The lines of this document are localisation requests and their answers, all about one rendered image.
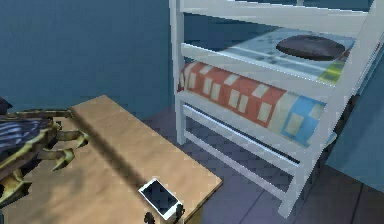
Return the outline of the white telephone with black screen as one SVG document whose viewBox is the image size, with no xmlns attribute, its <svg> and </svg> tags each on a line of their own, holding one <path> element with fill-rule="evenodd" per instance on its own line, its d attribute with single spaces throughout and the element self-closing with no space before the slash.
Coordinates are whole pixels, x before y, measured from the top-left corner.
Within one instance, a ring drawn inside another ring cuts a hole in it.
<svg viewBox="0 0 384 224">
<path fill-rule="evenodd" d="M 158 179 L 151 179 L 140 187 L 138 192 L 154 208 L 161 218 L 168 223 L 177 224 L 174 222 L 176 218 L 176 207 L 178 204 L 182 204 L 182 202 Z"/>
</svg>

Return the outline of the light wooden table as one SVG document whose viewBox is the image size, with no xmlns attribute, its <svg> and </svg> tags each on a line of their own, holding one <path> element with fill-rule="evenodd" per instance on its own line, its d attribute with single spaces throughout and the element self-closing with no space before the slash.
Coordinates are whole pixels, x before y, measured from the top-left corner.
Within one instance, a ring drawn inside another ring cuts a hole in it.
<svg viewBox="0 0 384 224">
<path fill-rule="evenodd" d="M 72 111 L 63 126 L 90 143 L 62 170 L 44 161 L 31 171 L 30 193 L 4 208 L 4 224 L 144 224 L 153 208 L 138 189 L 153 178 L 183 203 L 183 224 L 202 224 L 220 178 L 105 95 Z"/>
</svg>

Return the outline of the patterned red blue bedspread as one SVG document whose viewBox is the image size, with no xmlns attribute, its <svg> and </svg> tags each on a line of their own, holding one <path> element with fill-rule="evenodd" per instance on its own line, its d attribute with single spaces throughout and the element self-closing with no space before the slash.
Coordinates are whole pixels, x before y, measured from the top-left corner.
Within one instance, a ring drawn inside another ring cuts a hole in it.
<svg viewBox="0 0 384 224">
<path fill-rule="evenodd" d="M 314 35 L 345 46 L 345 52 L 332 61 L 314 61 L 280 52 L 276 45 L 296 35 Z M 337 82 L 354 40 L 349 37 L 279 28 L 223 51 L 244 61 L 284 69 L 289 77 L 301 76 L 326 84 Z M 213 103 L 302 146 L 309 146 L 325 104 L 265 82 L 193 61 L 184 66 L 178 89 L 198 94 Z"/>
</svg>

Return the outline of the gold and dark statue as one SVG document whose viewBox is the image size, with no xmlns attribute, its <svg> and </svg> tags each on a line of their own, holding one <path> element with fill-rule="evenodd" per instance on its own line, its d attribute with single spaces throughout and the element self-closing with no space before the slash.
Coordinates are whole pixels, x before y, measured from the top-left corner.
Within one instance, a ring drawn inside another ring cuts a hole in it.
<svg viewBox="0 0 384 224">
<path fill-rule="evenodd" d="M 0 209 L 29 194 L 24 176 L 43 160 L 53 171 L 75 158 L 74 150 L 89 142 L 81 130 L 65 131 L 55 117 L 73 118 L 69 109 L 32 109 L 9 113 L 13 105 L 0 96 Z"/>
</svg>

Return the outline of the dark oval pillow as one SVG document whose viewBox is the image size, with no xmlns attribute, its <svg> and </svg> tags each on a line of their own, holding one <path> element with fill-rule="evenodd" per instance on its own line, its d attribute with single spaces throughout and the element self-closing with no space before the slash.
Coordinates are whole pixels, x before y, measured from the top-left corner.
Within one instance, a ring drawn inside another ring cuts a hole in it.
<svg viewBox="0 0 384 224">
<path fill-rule="evenodd" d="M 346 50 L 345 46 L 331 39 L 314 35 L 296 35 L 281 40 L 276 49 L 282 53 L 314 60 L 332 61 Z"/>
</svg>

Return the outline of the white bunk bed frame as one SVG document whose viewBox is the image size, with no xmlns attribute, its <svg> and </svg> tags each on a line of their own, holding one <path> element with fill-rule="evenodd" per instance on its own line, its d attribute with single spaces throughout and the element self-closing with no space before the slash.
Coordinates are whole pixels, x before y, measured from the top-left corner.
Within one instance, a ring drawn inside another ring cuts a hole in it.
<svg viewBox="0 0 384 224">
<path fill-rule="evenodd" d="M 284 218 L 289 217 L 322 152 L 335 139 L 335 127 L 348 101 L 360 89 L 384 44 L 384 0 L 373 0 L 368 11 L 307 7 L 304 0 L 297 0 L 294 5 L 238 0 L 169 0 L 169 13 L 178 143 L 192 141 L 259 185 L 280 199 L 278 212 Z M 187 13 L 269 25 L 271 31 L 287 28 L 349 37 L 354 44 L 337 82 L 326 84 L 301 76 L 289 77 L 284 69 L 225 55 L 225 49 L 213 51 L 186 43 L 184 16 Z M 181 70 L 193 61 L 323 102 L 325 107 L 310 145 L 302 146 L 191 91 L 180 91 Z M 187 131 L 187 119 L 193 119 L 291 175 L 287 189 L 279 189 Z"/>
</svg>

